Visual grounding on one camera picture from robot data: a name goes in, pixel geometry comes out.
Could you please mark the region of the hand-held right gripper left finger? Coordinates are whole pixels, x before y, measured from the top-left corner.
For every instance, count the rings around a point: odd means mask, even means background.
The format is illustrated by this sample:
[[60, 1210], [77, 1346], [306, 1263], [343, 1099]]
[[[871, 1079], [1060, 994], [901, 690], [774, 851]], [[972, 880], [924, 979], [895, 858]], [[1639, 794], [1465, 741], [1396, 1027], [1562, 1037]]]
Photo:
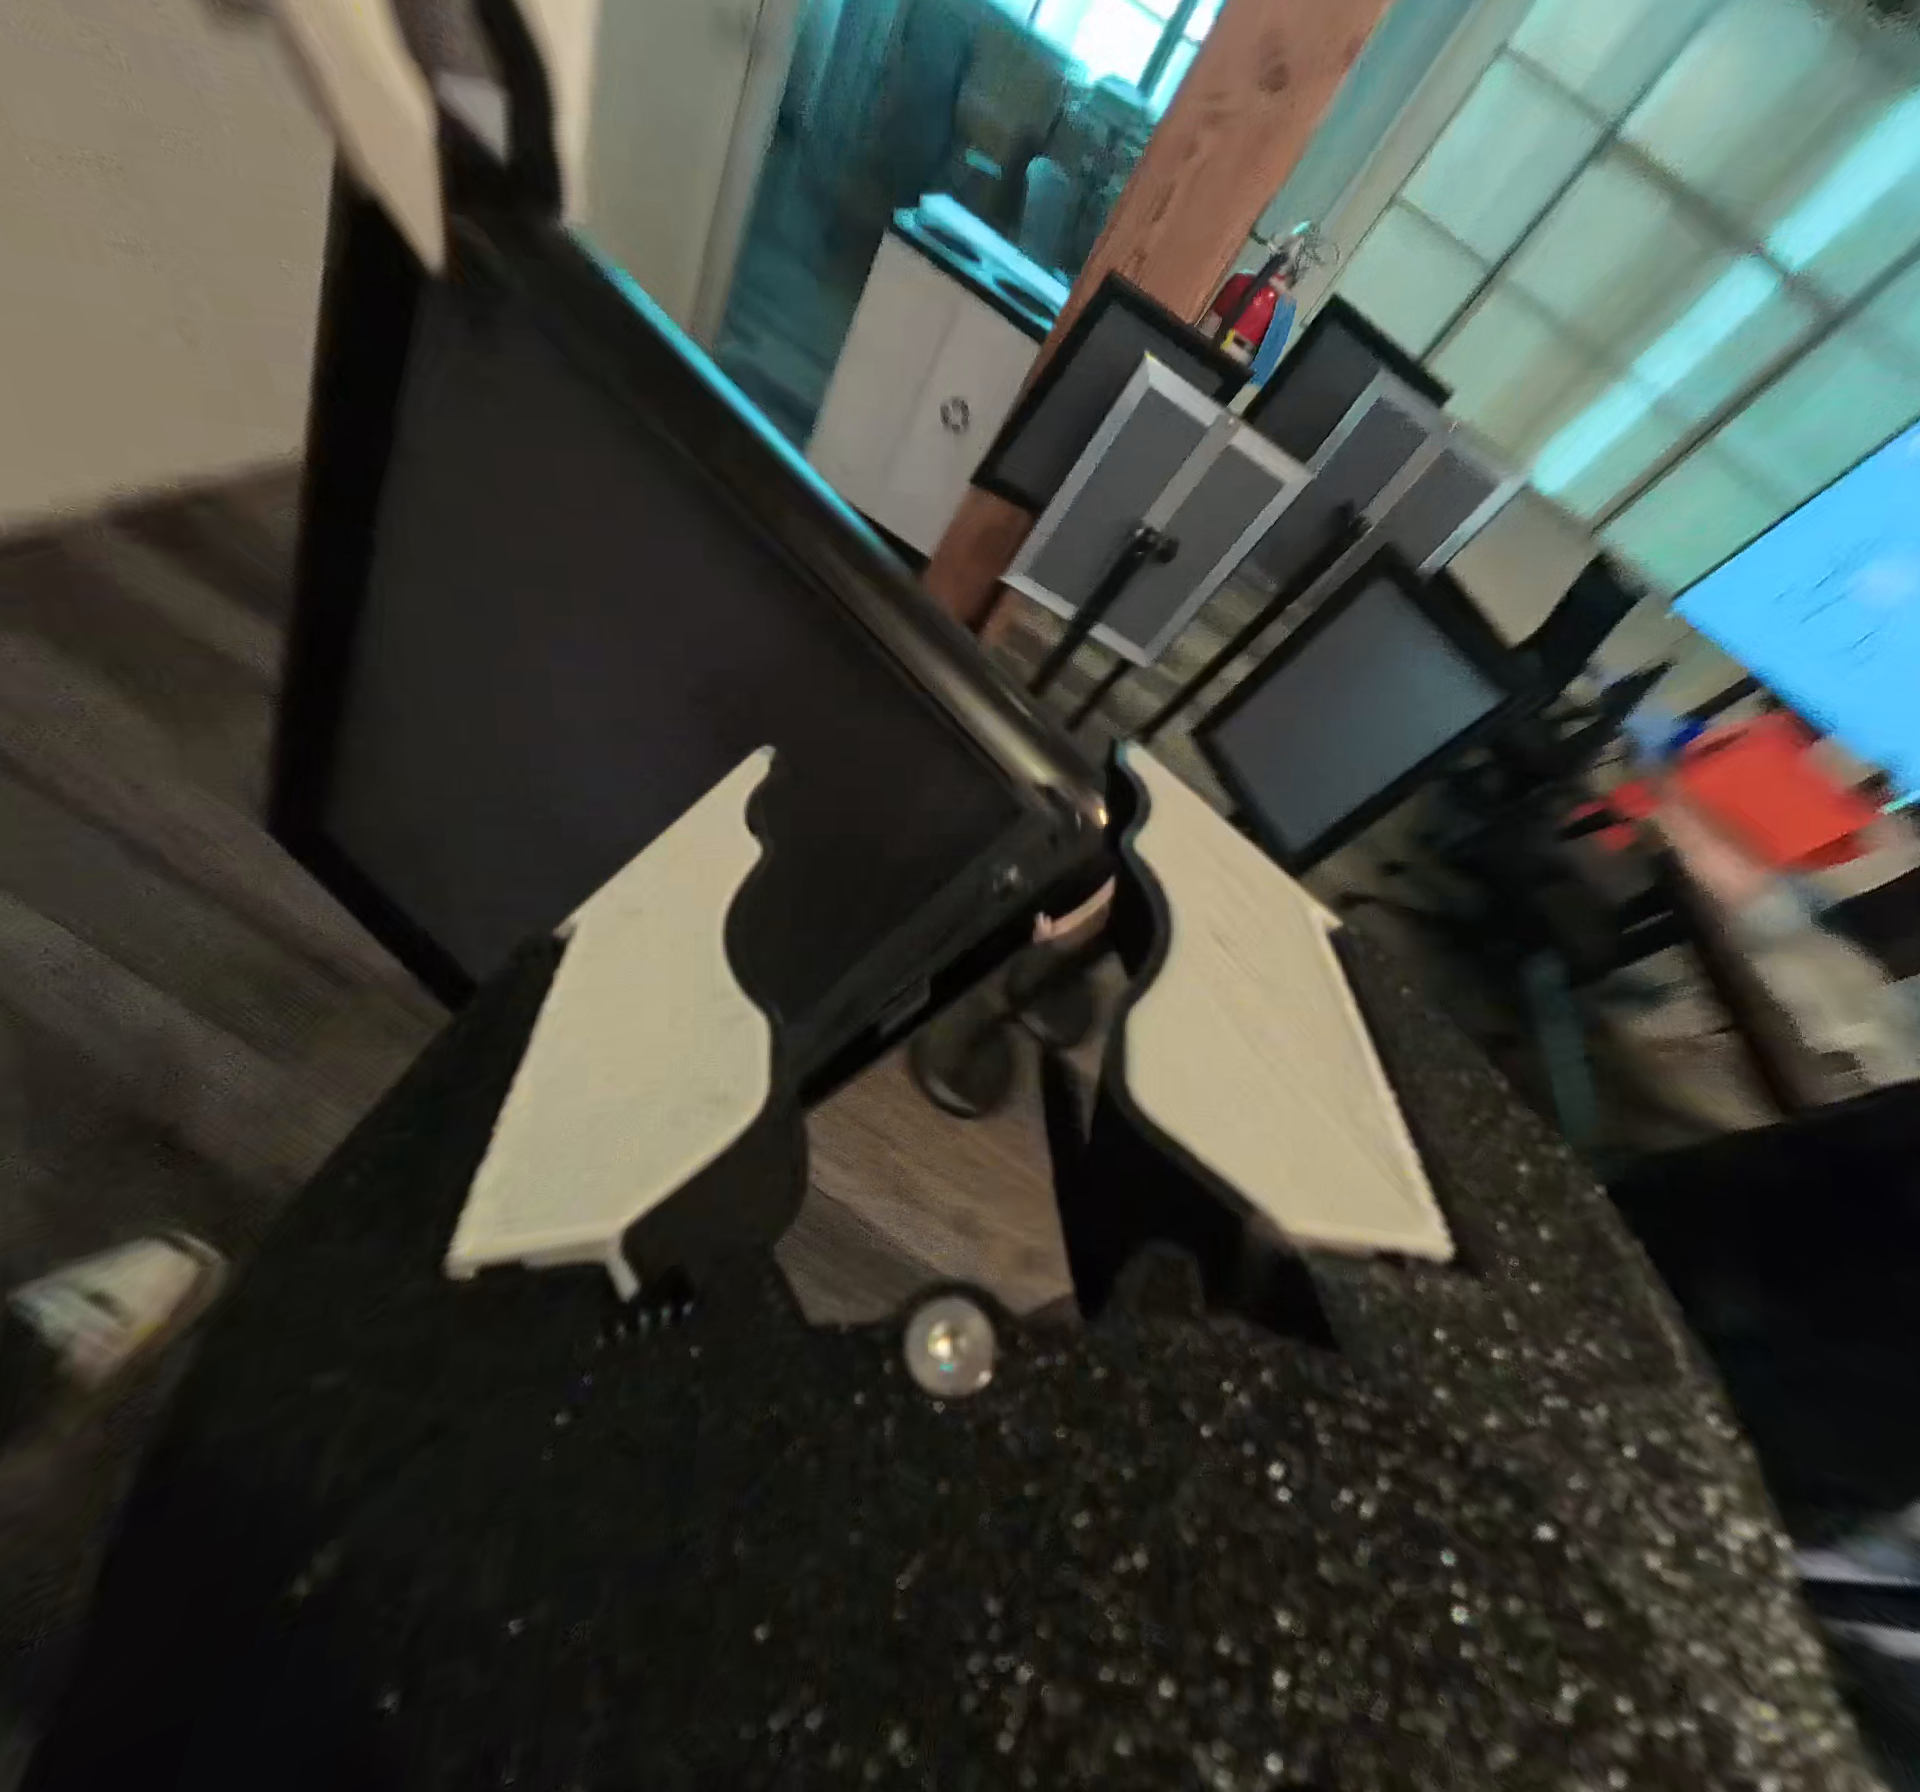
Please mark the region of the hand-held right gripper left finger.
[[732, 953], [767, 860], [750, 751], [560, 924], [560, 961], [446, 1245], [446, 1278], [594, 1267], [617, 1301], [728, 1248], [700, 1195], [777, 1093], [777, 1027]]

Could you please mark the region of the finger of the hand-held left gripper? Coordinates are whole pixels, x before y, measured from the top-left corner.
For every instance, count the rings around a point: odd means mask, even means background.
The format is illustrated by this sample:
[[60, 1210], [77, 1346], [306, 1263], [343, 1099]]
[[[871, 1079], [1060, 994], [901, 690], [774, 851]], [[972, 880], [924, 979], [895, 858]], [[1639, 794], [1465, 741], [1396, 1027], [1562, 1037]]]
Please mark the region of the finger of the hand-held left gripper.
[[505, 106], [505, 167], [548, 220], [586, 218], [604, 0], [475, 0]]
[[446, 265], [440, 116], [395, 0], [202, 0], [271, 26], [338, 150], [425, 270]]

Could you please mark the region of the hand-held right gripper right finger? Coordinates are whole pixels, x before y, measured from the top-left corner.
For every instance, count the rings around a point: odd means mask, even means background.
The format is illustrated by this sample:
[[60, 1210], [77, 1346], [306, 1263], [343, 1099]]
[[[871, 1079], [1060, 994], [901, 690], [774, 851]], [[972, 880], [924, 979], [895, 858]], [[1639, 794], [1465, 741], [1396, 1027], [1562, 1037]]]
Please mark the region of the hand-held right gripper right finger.
[[1458, 1278], [1337, 918], [1154, 754], [1111, 761], [1121, 967], [1078, 1125], [1078, 1312], [1325, 1316], [1321, 1266]]

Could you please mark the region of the black snap frame sign stand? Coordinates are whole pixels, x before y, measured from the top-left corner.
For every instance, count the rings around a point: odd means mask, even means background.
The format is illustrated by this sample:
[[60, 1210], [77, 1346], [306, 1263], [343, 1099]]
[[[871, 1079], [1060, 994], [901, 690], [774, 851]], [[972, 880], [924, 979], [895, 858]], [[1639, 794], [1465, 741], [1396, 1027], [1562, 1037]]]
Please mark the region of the black snap frame sign stand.
[[267, 820], [448, 1007], [751, 754], [741, 981], [810, 1099], [1113, 871], [1107, 784], [643, 291], [332, 186]]

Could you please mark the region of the group of floor sign stands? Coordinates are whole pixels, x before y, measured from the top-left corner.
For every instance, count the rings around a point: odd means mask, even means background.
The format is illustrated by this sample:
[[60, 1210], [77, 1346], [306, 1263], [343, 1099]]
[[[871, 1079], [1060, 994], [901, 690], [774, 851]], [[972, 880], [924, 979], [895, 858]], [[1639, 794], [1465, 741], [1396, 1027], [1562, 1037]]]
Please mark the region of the group of floor sign stands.
[[1273, 593], [1154, 712], [1118, 718], [1115, 741], [1138, 747], [1185, 726], [1240, 820], [1294, 871], [1540, 717], [1642, 598], [1594, 555], [1507, 637], [1461, 561], [1520, 481], [1408, 374], [1343, 301], [1311, 321], [1247, 412], [1309, 459], [1303, 494], [1251, 549]]

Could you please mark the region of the white recycling cabinet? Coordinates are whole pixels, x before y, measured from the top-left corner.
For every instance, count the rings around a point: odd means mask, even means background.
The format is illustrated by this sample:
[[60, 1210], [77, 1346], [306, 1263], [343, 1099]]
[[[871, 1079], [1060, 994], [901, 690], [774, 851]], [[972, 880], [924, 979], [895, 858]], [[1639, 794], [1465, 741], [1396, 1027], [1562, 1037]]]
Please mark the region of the white recycling cabinet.
[[808, 463], [893, 542], [929, 558], [1068, 295], [951, 195], [895, 210]]

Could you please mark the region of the orange box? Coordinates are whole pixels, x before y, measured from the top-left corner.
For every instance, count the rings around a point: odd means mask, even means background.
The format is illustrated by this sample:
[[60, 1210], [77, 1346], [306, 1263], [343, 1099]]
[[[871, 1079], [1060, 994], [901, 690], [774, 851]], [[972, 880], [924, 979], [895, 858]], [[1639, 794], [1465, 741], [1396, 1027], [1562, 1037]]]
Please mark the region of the orange box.
[[1627, 778], [1600, 801], [1627, 823], [1678, 811], [1769, 871], [1858, 860], [1879, 821], [1877, 804], [1835, 777], [1807, 728], [1778, 710], [1733, 725], [1678, 725], [1654, 778]]

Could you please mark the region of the blue display screen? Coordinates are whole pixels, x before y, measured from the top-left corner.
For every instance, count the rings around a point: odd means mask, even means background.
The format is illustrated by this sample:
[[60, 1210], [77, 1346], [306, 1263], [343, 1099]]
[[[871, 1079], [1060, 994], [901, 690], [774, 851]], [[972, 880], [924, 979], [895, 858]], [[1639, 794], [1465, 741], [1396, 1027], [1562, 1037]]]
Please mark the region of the blue display screen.
[[1919, 427], [1696, 580], [1677, 616], [1808, 725], [1919, 794]]

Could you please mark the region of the wooden pillar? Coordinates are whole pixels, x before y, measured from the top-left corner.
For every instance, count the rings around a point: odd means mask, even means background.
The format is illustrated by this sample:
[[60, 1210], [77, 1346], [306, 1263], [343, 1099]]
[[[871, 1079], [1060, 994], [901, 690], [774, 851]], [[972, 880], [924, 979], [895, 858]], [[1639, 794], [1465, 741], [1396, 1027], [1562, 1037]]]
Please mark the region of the wooden pillar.
[[1019, 408], [1063, 357], [1109, 274], [1200, 321], [1398, 0], [1225, 0], [1054, 333]]

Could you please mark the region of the red fire extinguisher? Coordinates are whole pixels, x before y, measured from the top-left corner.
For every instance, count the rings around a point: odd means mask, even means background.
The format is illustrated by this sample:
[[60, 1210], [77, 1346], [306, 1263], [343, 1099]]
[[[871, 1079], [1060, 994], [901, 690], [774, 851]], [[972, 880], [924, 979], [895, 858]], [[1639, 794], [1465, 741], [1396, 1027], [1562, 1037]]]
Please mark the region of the red fire extinguisher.
[[1246, 269], [1230, 270], [1216, 289], [1198, 331], [1243, 367], [1246, 384], [1259, 389], [1282, 361], [1300, 316], [1300, 283], [1324, 262], [1333, 245], [1318, 220], [1303, 220], [1275, 236], [1254, 234], [1255, 254]]

